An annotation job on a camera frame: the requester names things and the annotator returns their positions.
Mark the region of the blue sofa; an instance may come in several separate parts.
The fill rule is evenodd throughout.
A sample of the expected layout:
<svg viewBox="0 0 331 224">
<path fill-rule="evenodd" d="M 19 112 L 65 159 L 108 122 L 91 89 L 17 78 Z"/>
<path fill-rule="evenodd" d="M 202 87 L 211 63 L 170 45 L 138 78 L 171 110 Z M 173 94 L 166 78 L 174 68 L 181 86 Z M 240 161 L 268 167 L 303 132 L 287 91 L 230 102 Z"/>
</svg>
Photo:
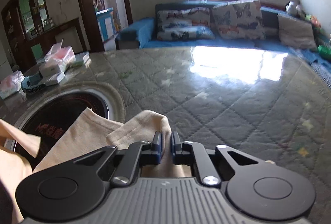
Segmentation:
<svg viewBox="0 0 331 224">
<path fill-rule="evenodd" d="M 179 46 L 217 46 L 217 47 L 239 47 L 258 48 L 268 51 L 291 53 L 305 60 L 315 71 L 322 71 L 323 74 L 330 73 L 330 61 L 323 59 L 317 52 L 310 50 L 296 50 L 286 47 L 278 38 L 278 14 L 284 14 L 277 9 L 262 7 L 263 26 L 266 29 L 264 40 L 225 40 L 221 38 L 214 23 L 210 19 L 211 32 L 214 40 L 185 40 L 176 37 L 175 40 L 157 40 L 158 16 L 140 19 L 127 28 L 120 31 L 115 38 L 117 50 L 134 48 L 158 48 L 158 47 L 179 47 Z"/>
</svg>

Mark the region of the cream knit garment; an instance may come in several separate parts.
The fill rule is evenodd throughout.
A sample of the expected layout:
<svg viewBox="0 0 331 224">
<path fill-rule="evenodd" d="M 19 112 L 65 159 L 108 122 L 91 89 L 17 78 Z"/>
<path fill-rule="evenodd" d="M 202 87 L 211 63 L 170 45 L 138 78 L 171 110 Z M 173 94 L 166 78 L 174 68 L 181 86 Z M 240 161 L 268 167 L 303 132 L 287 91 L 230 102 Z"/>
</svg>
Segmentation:
<svg viewBox="0 0 331 224">
<path fill-rule="evenodd" d="M 184 165 L 174 165 L 170 155 L 171 128 L 168 118 L 144 110 L 127 123 L 107 120 L 86 108 L 51 148 L 36 168 L 25 157 L 1 147 L 1 223 L 20 223 L 15 191 L 18 184 L 34 172 L 44 170 L 104 146 L 126 149 L 133 142 L 152 140 L 155 132 L 162 133 L 162 160 L 157 166 L 143 168 L 144 177 L 189 177 Z"/>
</svg>

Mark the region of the round black induction cooktop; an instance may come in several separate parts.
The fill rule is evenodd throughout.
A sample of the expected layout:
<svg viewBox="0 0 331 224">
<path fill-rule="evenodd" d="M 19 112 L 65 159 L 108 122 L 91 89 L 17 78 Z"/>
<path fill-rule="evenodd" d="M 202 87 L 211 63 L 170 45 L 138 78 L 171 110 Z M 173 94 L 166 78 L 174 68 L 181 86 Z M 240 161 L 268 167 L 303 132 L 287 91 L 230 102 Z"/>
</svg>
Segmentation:
<svg viewBox="0 0 331 224">
<path fill-rule="evenodd" d="M 28 94 L 20 104 L 5 102 L 1 118 L 40 136 L 39 155 L 44 156 L 86 108 L 106 119 L 119 122 L 125 119 L 125 104 L 118 90 L 109 83 L 93 81 L 51 86 Z"/>
</svg>

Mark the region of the butterfly pillow lying flat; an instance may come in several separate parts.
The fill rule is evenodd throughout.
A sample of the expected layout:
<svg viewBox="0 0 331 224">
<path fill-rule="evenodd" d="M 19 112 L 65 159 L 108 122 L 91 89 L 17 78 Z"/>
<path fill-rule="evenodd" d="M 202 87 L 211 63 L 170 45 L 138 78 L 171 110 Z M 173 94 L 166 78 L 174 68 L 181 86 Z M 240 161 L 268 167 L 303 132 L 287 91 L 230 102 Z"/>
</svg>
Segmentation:
<svg viewBox="0 0 331 224">
<path fill-rule="evenodd" d="M 157 26 L 157 39 L 160 41 L 215 39 L 208 8 L 160 10 L 157 12 Z"/>
</svg>

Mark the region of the white plush toy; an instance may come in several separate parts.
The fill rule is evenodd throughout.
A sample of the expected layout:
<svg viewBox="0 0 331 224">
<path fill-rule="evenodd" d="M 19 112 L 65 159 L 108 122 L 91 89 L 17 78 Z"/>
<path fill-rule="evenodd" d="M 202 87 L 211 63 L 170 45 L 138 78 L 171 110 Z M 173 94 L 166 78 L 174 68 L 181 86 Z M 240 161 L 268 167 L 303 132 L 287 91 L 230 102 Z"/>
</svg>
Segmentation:
<svg viewBox="0 0 331 224">
<path fill-rule="evenodd" d="M 301 16 L 301 6 L 293 1 L 289 1 L 285 6 L 286 13 L 293 17 Z"/>
</svg>

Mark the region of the clear plastic bag pink contents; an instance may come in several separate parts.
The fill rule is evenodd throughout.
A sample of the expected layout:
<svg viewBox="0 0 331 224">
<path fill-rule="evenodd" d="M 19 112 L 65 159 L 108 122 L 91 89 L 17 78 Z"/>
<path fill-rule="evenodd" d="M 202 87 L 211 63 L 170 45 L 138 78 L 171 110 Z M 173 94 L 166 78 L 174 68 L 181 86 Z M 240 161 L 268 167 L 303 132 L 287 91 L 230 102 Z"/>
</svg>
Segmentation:
<svg viewBox="0 0 331 224">
<path fill-rule="evenodd" d="M 66 71 L 71 62 L 75 60 L 75 54 L 71 46 L 62 47 L 64 39 L 55 43 L 44 56 L 46 63 L 57 64 L 61 71 Z"/>
</svg>

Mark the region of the blue white storage cabinet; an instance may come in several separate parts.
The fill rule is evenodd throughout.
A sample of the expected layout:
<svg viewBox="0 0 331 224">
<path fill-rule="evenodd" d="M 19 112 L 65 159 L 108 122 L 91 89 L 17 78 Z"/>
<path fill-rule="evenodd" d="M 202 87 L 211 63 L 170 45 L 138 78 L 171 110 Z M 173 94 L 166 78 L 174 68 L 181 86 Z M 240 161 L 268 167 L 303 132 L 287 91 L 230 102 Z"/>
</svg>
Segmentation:
<svg viewBox="0 0 331 224">
<path fill-rule="evenodd" d="M 96 19 L 99 26 L 100 35 L 103 43 L 113 38 L 116 29 L 113 19 L 113 8 L 104 9 L 96 12 Z"/>
</svg>

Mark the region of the plain beige cushion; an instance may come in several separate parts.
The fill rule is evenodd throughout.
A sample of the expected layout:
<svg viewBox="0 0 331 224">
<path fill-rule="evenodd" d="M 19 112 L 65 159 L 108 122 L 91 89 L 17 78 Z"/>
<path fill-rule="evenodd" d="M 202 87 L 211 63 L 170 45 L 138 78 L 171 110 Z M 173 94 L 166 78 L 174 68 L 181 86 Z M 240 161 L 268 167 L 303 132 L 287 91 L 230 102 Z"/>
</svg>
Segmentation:
<svg viewBox="0 0 331 224">
<path fill-rule="evenodd" d="M 317 50 L 311 23 L 288 15 L 278 14 L 278 35 L 280 41 L 296 49 Z"/>
</svg>

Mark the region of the white box stack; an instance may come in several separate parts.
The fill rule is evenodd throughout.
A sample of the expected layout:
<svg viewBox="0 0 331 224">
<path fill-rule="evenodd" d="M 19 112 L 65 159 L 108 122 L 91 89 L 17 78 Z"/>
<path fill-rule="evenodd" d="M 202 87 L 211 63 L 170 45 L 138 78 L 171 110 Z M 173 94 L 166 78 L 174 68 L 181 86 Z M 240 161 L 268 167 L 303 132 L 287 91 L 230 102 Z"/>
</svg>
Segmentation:
<svg viewBox="0 0 331 224">
<path fill-rule="evenodd" d="M 59 84 L 65 78 L 65 73 L 61 71 L 60 66 L 55 61 L 43 63 L 39 67 L 39 72 L 42 76 L 40 82 L 46 86 Z"/>
</svg>

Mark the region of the dark wooden display cabinet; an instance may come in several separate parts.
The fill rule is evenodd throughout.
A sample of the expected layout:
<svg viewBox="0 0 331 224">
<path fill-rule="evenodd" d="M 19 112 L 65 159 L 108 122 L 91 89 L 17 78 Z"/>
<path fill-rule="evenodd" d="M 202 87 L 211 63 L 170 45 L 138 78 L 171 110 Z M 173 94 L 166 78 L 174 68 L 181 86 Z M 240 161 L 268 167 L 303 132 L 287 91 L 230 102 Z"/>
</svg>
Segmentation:
<svg viewBox="0 0 331 224">
<path fill-rule="evenodd" d="M 42 55 L 34 55 L 33 52 L 42 54 L 48 51 L 55 43 L 55 37 L 69 29 L 76 30 L 81 50 L 87 50 L 79 19 L 65 19 L 63 23 L 55 24 L 46 0 L 10 0 L 2 9 L 1 16 L 10 53 L 20 70 L 34 66 Z"/>
</svg>

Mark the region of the butterfly pillow upright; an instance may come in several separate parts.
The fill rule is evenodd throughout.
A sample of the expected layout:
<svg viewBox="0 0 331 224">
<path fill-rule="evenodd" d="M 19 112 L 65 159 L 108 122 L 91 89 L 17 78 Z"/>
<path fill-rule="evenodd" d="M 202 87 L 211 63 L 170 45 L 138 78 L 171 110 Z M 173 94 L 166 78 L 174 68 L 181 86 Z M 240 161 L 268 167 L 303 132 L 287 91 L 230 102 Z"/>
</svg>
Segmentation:
<svg viewBox="0 0 331 224">
<path fill-rule="evenodd" d="M 211 13 L 223 39 L 266 38 L 260 0 L 231 1 L 214 6 Z"/>
</svg>

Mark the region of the pink tissue pack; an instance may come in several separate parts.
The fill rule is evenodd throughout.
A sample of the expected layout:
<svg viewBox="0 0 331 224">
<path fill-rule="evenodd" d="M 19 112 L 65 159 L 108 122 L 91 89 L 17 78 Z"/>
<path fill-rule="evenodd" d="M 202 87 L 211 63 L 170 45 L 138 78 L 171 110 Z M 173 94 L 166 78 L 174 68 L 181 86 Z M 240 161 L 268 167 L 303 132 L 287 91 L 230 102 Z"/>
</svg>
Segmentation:
<svg viewBox="0 0 331 224">
<path fill-rule="evenodd" d="M 21 89 L 21 83 L 25 79 L 21 71 L 15 71 L 1 81 L 0 96 L 5 100 L 11 95 L 17 93 Z"/>
</svg>

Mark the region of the teal round tray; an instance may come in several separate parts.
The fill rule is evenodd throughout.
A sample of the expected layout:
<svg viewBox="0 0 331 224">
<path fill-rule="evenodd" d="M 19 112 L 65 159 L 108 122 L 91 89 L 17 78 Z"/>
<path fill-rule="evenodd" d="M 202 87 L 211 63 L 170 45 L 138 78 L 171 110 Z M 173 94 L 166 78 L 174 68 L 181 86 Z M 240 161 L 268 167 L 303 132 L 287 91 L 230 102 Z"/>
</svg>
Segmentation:
<svg viewBox="0 0 331 224">
<path fill-rule="evenodd" d="M 23 90 L 23 92 L 28 94 L 33 94 L 40 90 L 43 90 L 46 88 L 46 84 L 42 82 L 42 79 L 43 77 L 40 72 L 27 76 L 21 82 L 21 89 Z"/>
</svg>

